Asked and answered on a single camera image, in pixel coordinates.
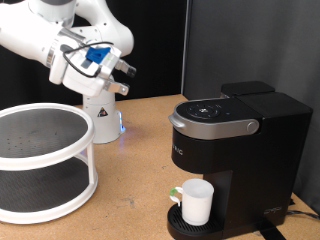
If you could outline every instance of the white mug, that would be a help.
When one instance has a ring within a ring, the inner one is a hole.
[[[177,202],[180,207],[179,198],[174,193],[182,194],[182,218],[190,225],[200,226],[209,221],[213,186],[199,178],[189,179],[182,184],[181,187],[174,187],[170,191],[170,198]]]

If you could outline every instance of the black wall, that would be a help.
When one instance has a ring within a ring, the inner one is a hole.
[[[294,192],[320,213],[320,2],[189,2],[184,95],[219,97],[224,83],[263,81],[313,108]]]
[[[135,38],[133,52],[124,59],[138,72],[134,79],[114,72],[116,81],[130,85],[129,94],[117,94],[117,100],[180,93],[186,3],[186,0],[107,1],[114,16],[132,31]],[[76,17],[74,26],[86,25],[89,25],[87,21]],[[48,68],[0,46],[0,110],[35,102],[82,104],[80,94],[63,85],[54,85],[48,78]]]

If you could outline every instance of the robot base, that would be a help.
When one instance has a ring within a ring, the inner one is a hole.
[[[116,109],[114,93],[102,91],[98,97],[83,96],[83,110],[94,122],[93,143],[112,142],[125,132],[121,124],[121,112]]]

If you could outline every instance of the silver trim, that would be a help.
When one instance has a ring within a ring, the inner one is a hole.
[[[174,129],[181,134],[203,140],[214,140],[221,138],[252,135],[259,129],[259,122],[256,119],[221,123],[200,123],[186,119],[177,113],[177,107],[185,102],[179,103],[174,113],[169,116]]]
[[[122,72],[127,74],[129,71],[130,65],[126,61],[119,59],[119,61],[117,62],[116,66],[114,68],[117,70],[121,70]]]
[[[126,96],[129,92],[128,86],[115,82],[112,79],[106,80],[106,83],[103,89],[108,92],[120,93],[124,96]]]
[[[46,66],[48,68],[51,68],[51,65],[53,63],[53,55],[54,55],[54,51],[56,50],[57,47],[59,47],[59,42],[60,42],[60,38],[61,37],[69,37],[73,40],[75,40],[76,42],[78,42],[79,46],[82,46],[85,40],[85,37],[78,35],[74,32],[71,32],[70,30],[66,29],[66,28],[62,28],[61,31],[57,34],[56,38],[53,40],[53,43],[50,47],[49,53],[48,53],[48,57],[47,57],[47,63]]]

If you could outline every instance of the table surface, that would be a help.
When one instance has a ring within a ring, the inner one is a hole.
[[[99,183],[92,198],[65,217],[40,224],[0,224],[0,240],[9,239],[172,239],[167,213],[169,190],[201,175],[185,172],[171,160],[172,125],[168,116],[182,95],[117,102],[126,133],[95,145]],[[313,212],[293,194],[290,210]],[[320,221],[305,215],[286,218],[278,229],[286,239],[319,240]],[[263,240],[259,233],[231,238]]]

